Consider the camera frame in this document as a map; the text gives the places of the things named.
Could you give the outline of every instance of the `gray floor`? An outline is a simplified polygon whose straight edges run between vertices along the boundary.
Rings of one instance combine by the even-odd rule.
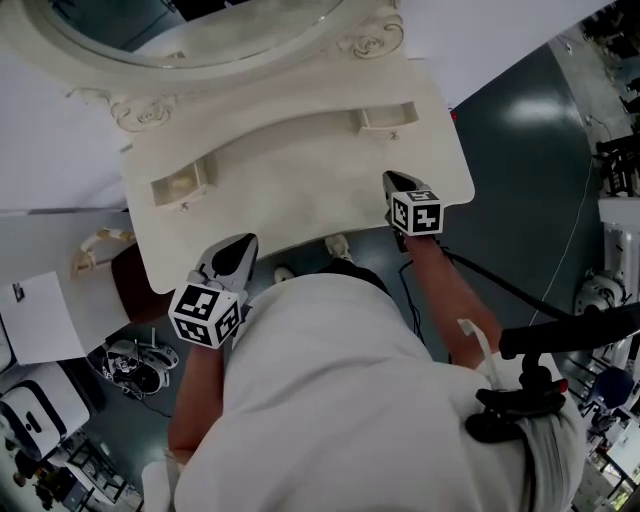
[[[457,129],[476,186],[476,198],[447,209],[443,244],[493,270],[516,286],[541,297],[565,249],[589,171],[589,145],[569,88],[545,46],[487,85],[458,109]],[[547,300],[571,310],[585,271],[600,263],[602,229],[597,212],[596,173],[573,242]],[[348,236],[353,256],[375,272],[409,322],[410,313],[397,271],[407,261],[387,228]],[[273,268],[287,263],[309,273],[329,262],[322,241],[260,261],[254,292],[271,284]],[[497,286],[462,269],[478,294],[505,327],[526,325],[533,310]],[[447,354],[428,316],[426,304],[408,273],[413,300],[423,312],[423,334],[434,359]],[[538,315],[537,321],[545,320]],[[185,343],[173,335],[166,318],[155,322],[158,340],[186,357]],[[122,336],[148,340],[149,328],[128,327]],[[182,376],[147,404],[171,413]],[[108,407],[87,425],[88,434],[104,442],[115,464],[135,485],[140,472],[166,447],[168,419],[124,398],[105,384]]]

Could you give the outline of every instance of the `white vanity table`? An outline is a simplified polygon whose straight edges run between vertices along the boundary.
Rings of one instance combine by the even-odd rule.
[[[46,0],[0,5],[19,51],[66,74],[132,133],[123,175],[156,292],[172,290],[206,247],[233,234],[256,233],[265,256],[383,225],[388,169],[422,179],[445,206],[473,198],[445,103],[404,56],[396,2],[324,3],[326,14],[284,42],[255,53],[246,36],[254,53],[240,58],[236,48],[222,63],[215,48],[210,63],[202,47],[197,58],[188,46],[161,58],[153,41],[124,54],[76,33]],[[252,0],[238,12],[283,5]]]

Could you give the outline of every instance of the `mirror frame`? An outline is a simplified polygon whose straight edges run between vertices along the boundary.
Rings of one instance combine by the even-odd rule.
[[[158,95],[232,87],[293,66],[337,41],[381,3],[344,0],[324,20],[280,46],[234,62],[200,67],[180,66],[170,58],[130,58],[131,54],[97,43],[57,20],[48,0],[0,1],[0,30],[26,60],[77,87]]]

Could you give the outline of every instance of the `oval mirror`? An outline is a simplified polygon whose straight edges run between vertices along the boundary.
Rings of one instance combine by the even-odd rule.
[[[194,68],[262,54],[321,23],[342,0],[46,0],[45,17],[99,55]]]

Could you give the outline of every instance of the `white sneaker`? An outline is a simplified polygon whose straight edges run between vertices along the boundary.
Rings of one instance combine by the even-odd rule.
[[[293,273],[293,271],[289,267],[286,267],[284,265],[276,267],[276,269],[273,271],[273,280],[276,282],[276,284],[282,283],[283,281],[289,281],[294,277],[296,277],[296,275]]]
[[[340,260],[346,260],[353,263],[353,258],[349,252],[349,242],[344,235],[328,236],[324,239],[324,245],[327,246],[329,254],[332,258],[338,258]]]

